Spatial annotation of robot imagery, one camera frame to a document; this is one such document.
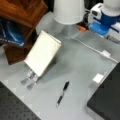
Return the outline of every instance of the white device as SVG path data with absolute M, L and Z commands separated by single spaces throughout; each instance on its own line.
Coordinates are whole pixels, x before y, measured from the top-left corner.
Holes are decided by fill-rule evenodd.
M 60 47 L 61 41 L 42 31 L 24 60 L 30 70 L 28 71 L 26 79 L 22 80 L 21 83 L 26 84 L 26 82 L 32 78 L 34 82 L 28 85 L 27 88 L 31 89 L 36 85 L 36 82 L 43 76 Z
M 120 42 L 120 0 L 104 0 L 91 10 L 88 17 L 89 29 L 97 34 Z

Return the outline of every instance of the table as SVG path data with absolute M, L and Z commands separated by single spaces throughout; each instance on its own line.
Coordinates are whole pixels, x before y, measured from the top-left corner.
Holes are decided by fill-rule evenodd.
M 25 78 L 28 67 L 24 62 L 9 66 L 1 47 L 0 81 L 42 120 L 103 120 L 88 109 L 86 104 L 99 86 L 92 79 L 97 73 L 107 76 L 116 63 L 101 57 L 77 41 L 63 38 L 60 24 L 52 19 L 50 21 L 52 23 L 49 26 L 44 25 L 40 29 L 62 41 L 62 47 L 56 56 L 57 63 L 32 90 L 27 90 L 20 81 Z M 114 59 L 120 61 L 119 45 L 104 40 L 90 31 L 80 32 L 77 39 L 99 51 L 109 51 Z M 60 106 L 56 108 L 56 102 L 68 80 L 70 81 L 69 88 Z

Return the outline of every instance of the black object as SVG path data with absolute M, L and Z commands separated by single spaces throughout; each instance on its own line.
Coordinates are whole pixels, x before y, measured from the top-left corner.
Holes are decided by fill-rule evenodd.
M 95 16 L 98 15 L 98 13 L 96 11 L 92 11 L 92 14 L 95 15 Z
M 93 94 L 87 106 L 105 120 L 120 120 L 120 63 Z
M 57 101 L 57 106 L 59 106 L 62 98 L 64 97 L 64 93 L 65 93 L 65 91 L 67 90 L 68 86 L 69 86 L 69 81 L 65 83 L 65 86 L 64 86 L 64 88 L 63 88 L 63 92 L 62 92 L 61 96 L 59 97 L 59 99 L 58 99 L 58 101 Z
M 40 120 L 0 82 L 0 120 Z

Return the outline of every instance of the cable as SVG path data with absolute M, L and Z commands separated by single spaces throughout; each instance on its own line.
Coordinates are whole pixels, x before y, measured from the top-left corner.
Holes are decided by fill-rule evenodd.
M 100 52 L 100 51 L 98 51 L 98 50 L 96 50 L 96 49 L 94 49 L 94 48 L 86 45 L 85 43 L 83 43 L 82 41 L 80 41 L 80 40 L 78 40 L 78 39 L 75 39 L 75 38 L 71 38 L 71 39 L 76 40 L 76 41 L 79 42 L 80 44 L 82 44 L 82 45 L 84 45 L 85 47 L 91 49 L 92 51 L 94 51 L 94 52 L 96 52 L 96 53 L 99 53 L 101 56 L 103 56 L 103 57 L 105 57 L 105 58 L 107 58 L 107 59 L 109 59 L 109 60 L 111 60 L 111 61 L 113 61 L 113 62 L 115 62 L 115 63 L 118 63 L 117 60 L 115 60 L 115 59 L 113 59 L 112 57 L 110 57 L 110 53 L 108 53 L 107 51 L 104 50 L 103 52 Z

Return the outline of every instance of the small white square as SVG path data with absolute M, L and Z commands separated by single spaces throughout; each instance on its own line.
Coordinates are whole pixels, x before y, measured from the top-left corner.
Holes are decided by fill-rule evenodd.
M 101 83 L 101 81 L 103 80 L 103 78 L 104 78 L 104 76 L 98 73 L 98 74 L 94 77 L 93 81 L 95 81 L 96 83 Z
M 106 57 L 110 57 L 111 56 L 111 54 L 108 51 L 106 51 L 106 50 L 103 50 L 102 54 L 104 56 L 106 56 Z

